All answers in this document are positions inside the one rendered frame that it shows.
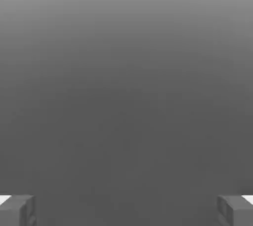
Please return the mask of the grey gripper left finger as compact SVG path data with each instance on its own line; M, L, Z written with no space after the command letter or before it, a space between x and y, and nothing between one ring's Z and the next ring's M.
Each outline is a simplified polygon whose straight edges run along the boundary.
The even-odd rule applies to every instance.
M37 226L34 195L0 195L0 226Z

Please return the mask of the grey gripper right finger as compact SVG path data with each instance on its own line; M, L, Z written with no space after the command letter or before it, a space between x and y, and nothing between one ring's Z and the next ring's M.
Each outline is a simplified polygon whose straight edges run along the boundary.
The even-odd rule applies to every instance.
M253 226L253 195L219 195L218 226Z

